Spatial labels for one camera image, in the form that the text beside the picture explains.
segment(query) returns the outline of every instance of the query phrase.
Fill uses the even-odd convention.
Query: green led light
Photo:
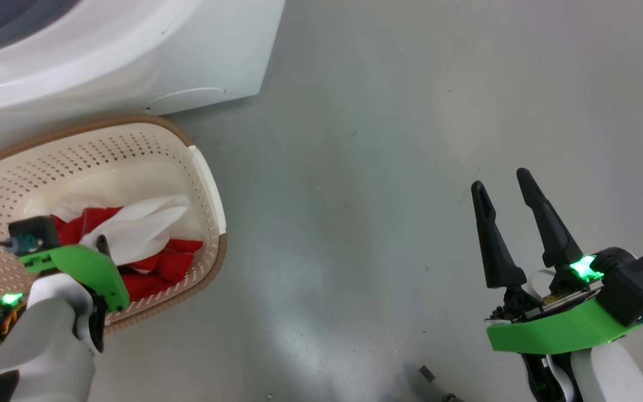
[[[6,295],[2,296],[1,301],[3,304],[15,305],[16,303],[18,303],[18,300],[20,300],[20,298],[22,297],[23,297],[23,293],[15,293],[15,294],[7,293]]]
[[[603,273],[596,272],[589,267],[589,264],[594,261],[594,257],[594,255],[587,255],[574,264],[570,264],[569,267],[574,270],[574,273],[576,273],[577,276],[587,283],[592,282],[593,280],[602,279],[604,277]]]

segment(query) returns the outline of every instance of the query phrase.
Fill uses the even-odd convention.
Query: green bracket
[[[536,321],[492,325],[487,333],[495,351],[556,355],[610,343],[639,326],[620,325],[592,299]]]
[[[121,273],[105,254],[83,245],[65,245],[24,255],[18,258],[28,272],[56,269],[71,275],[79,283],[93,289],[105,299],[109,311],[122,311],[130,305],[130,297]]]

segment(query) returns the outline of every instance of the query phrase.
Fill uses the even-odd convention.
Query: washing machine
[[[0,148],[260,91],[284,0],[0,0]]]

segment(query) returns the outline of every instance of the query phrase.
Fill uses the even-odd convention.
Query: laundry basket
[[[201,240],[183,281],[107,316],[107,332],[159,313],[210,282],[227,250],[225,216],[202,153],[176,125],[153,116],[108,119],[0,151],[0,240],[8,223],[50,214],[62,204],[121,206],[164,195],[192,201],[172,238]],[[0,247],[0,297],[27,292],[34,276]]]

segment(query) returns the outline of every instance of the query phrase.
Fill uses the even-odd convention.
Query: basket rim
[[[25,140],[19,142],[15,145],[0,150],[0,161],[17,155],[21,152],[28,150],[33,150],[33,148],[40,147],[41,145],[48,144],[49,142],[61,140],[67,137],[73,137],[74,135],[83,134],[84,132],[91,132],[95,130],[105,129],[108,127],[130,125],[135,123],[148,123],[152,125],[158,125],[173,133],[180,141],[185,145],[185,147],[191,147],[195,145],[194,141],[176,124],[170,122],[169,120],[163,119],[158,116],[150,116],[147,114],[130,114],[120,117],[113,117],[110,119],[98,120],[96,122],[87,123],[84,125],[78,125],[63,130],[58,130],[54,132],[49,132],[45,135],[40,135],[38,137],[31,138],[30,140]],[[168,300],[165,300],[162,303],[152,305],[138,313],[130,315],[128,317],[122,318],[121,320],[114,321],[110,325],[105,326],[104,333],[112,333],[119,329],[131,326],[135,323],[145,320],[157,313],[161,313],[164,310],[177,305],[184,300],[187,300],[192,295],[198,293],[209,285],[212,280],[217,276],[222,264],[224,263],[225,257],[227,256],[227,234],[222,233],[218,236],[218,248],[217,255],[215,256],[215,262],[212,264],[209,272],[201,279],[198,283],[192,285],[186,290],[172,296]]]

